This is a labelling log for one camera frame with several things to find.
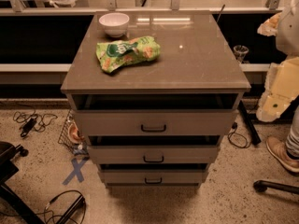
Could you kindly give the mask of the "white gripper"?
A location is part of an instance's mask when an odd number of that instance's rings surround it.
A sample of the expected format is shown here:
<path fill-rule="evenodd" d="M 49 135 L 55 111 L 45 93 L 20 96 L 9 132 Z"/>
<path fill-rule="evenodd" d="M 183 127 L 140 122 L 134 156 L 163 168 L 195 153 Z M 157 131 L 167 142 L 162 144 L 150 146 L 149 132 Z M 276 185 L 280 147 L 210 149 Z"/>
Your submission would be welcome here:
<path fill-rule="evenodd" d="M 257 29 L 259 35 L 276 36 L 281 13 L 277 13 L 262 23 Z M 278 119 L 299 95 L 299 58 L 291 57 L 281 64 L 271 63 L 256 111 L 262 122 Z"/>

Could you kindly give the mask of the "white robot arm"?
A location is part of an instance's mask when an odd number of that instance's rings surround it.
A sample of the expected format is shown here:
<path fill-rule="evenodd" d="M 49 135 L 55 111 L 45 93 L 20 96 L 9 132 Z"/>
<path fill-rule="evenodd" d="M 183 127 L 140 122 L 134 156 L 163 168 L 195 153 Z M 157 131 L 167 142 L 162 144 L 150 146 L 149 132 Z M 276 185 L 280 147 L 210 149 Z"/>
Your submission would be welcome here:
<path fill-rule="evenodd" d="M 271 63 L 258 102 L 256 117 L 263 122 L 278 119 L 299 95 L 299 0 L 260 25 L 261 35 L 275 35 L 276 48 L 287 55 L 281 63 Z"/>

